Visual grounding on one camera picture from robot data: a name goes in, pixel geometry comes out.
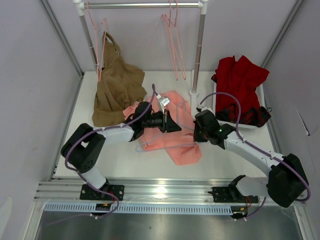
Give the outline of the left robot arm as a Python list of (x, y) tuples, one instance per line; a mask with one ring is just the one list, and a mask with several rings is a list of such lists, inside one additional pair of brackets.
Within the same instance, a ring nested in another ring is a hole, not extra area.
[(155, 112), (151, 103), (140, 102), (134, 113), (121, 124), (102, 128), (93, 128), (82, 123), (63, 145), (60, 154), (65, 166), (80, 175), (91, 187), (91, 194), (97, 200), (108, 196), (109, 184), (96, 166), (96, 162), (105, 145), (132, 142), (141, 137), (146, 129), (159, 129), (161, 133), (180, 132), (182, 128), (172, 119), (170, 111)]

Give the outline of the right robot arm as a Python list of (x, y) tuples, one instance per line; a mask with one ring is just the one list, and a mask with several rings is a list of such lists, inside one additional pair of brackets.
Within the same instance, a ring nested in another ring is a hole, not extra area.
[(210, 110), (195, 115), (194, 140), (209, 142), (225, 151), (234, 153), (264, 173), (264, 177), (239, 175), (228, 185), (228, 196), (239, 202), (248, 196), (270, 197), (276, 204), (287, 208), (294, 201), (301, 201), (301, 194), (307, 193), (304, 201), (311, 197), (311, 190), (300, 159), (290, 153), (282, 155), (264, 150), (258, 144), (245, 139), (235, 127), (220, 125)]

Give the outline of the pink skirt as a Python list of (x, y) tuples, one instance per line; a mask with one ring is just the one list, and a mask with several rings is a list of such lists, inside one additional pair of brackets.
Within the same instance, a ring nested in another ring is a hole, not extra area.
[(165, 109), (171, 118), (180, 127), (181, 131), (162, 133), (158, 128), (147, 128), (138, 139), (138, 152), (165, 150), (168, 156), (178, 166), (197, 163), (202, 152), (198, 143), (194, 141), (194, 120), (191, 116), (191, 107), (177, 91), (171, 90), (156, 94), (152, 100), (152, 109), (158, 112), (160, 98), (168, 98)]

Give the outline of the blue wire hanger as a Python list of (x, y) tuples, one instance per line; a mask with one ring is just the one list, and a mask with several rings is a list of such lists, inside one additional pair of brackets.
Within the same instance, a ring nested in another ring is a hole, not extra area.
[(180, 147), (194, 147), (193, 118), (190, 104), (186, 101), (169, 103), (168, 110), (171, 118), (181, 127), (181, 131), (162, 133), (158, 128), (147, 128), (138, 139), (137, 152), (151, 152), (156, 150), (171, 150)]

